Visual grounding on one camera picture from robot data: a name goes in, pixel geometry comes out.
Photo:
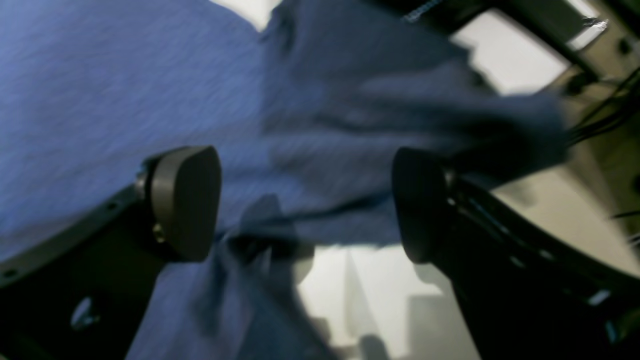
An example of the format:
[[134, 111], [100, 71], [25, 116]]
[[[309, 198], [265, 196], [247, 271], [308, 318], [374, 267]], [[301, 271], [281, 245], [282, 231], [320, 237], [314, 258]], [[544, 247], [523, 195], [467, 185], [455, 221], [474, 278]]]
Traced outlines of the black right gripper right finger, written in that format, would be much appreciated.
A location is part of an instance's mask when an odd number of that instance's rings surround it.
[[484, 360], [637, 360], [639, 278], [530, 223], [432, 153], [400, 148], [391, 186], [407, 257], [434, 265]]

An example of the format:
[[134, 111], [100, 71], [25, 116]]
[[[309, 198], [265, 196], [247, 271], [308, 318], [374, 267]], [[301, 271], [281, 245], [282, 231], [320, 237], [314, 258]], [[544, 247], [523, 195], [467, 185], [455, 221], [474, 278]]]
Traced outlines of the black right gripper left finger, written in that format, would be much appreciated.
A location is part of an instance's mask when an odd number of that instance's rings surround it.
[[213, 146], [158, 153], [80, 221], [2, 257], [1, 358], [123, 360], [163, 267], [208, 257], [221, 189]]

